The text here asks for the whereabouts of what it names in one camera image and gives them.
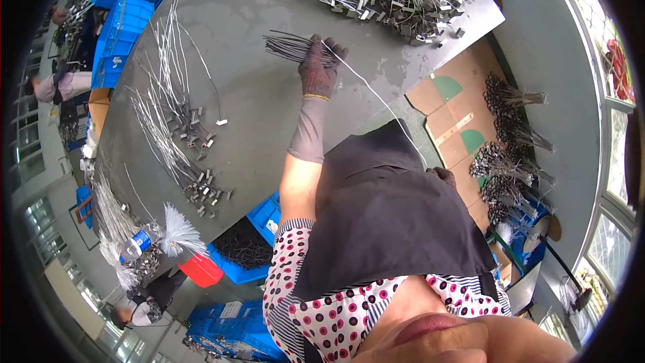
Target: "water bottle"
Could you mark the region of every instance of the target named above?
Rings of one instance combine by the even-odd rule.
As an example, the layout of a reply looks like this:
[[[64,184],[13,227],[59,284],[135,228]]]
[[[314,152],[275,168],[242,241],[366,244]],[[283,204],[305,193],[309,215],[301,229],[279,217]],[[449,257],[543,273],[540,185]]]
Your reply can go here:
[[[143,225],[140,232],[132,236],[130,241],[125,244],[119,260],[124,264],[139,259],[141,254],[161,238],[161,235],[161,229],[156,224]]]

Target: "gray table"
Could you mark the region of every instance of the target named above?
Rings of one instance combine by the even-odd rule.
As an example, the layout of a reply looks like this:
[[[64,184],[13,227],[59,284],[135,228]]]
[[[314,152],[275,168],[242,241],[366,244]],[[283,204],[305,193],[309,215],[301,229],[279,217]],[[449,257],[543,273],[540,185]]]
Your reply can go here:
[[[159,6],[152,24],[165,20],[172,1]],[[286,148],[297,123],[301,104],[297,65],[264,52],[263,34],[277,29],[333,36],[350,48],[348,63],[391,102],[504,20],[493,0],[472,0],[466,4],[466,13],[453,23],[466,30],[465,36],[448,38],[443,47],[436,48],[404,45],[394,30],[340,16],[315,0],[180,0],[177,14],[200,46],[219,91],[222,118],[228,119],[227,125],[215,125],[217,99],[197,52],[188,44],[191,105],[205,107],[201,123],[217,133],[208,157],[199,164],[214,167],[222,185],[235,188],[232,199],[218,204],[217,218],[200,218],[197,207],[186,204],[182,190],[165,174],[144,139],[125,85],[140,91],[149,85],[148,75],[135,59],[144,60],[147,52],[153,64],[158,62],[150,27],[141,35],[114,91],[97,165],[106,169],[116,197],[129,203],[134,214],[148,219],[124,164],[157,220],[163,221],[163,203],[170,202],[190,219],[205,242],[213,241],[278,189]],[[338,92],[325,125],[325,149],[333,148],[383,109],[362,81],[341,67]],[[185,153],[190,158],[196,155],[191,149]]]

